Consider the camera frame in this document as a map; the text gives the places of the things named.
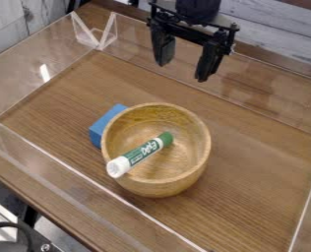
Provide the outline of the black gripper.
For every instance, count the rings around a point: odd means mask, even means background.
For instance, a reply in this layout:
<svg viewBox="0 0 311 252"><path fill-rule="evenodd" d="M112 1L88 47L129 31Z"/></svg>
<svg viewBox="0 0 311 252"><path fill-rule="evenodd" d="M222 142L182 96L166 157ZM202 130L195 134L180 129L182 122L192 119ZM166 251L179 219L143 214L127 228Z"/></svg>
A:
<svg viewBox="0 0 311 252"><path fill-rule="evenodd" d="M162 24L167 32L196 44L206 41L194 71L194 78L204 82L215 73L223 54L230 54L239 30L218 13L220 0L150 0L148 5L150 19ZM174 57L175 38L152 28L151 45L154 60L163 67Z"/></svg>

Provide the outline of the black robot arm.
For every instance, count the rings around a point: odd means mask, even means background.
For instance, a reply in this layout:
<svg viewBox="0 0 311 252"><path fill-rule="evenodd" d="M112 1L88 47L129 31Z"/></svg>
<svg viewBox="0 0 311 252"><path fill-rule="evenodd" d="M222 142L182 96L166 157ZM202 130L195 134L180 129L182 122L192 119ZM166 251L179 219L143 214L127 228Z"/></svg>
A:
<svg viewBox="0 0 311 252"><path fill-rule="evenodd" d="M194 78L204 82L232 52L239 26L218 14L220 0L148 0L152 55L163 67L175 55L176 37L202 47Z"/></svg>

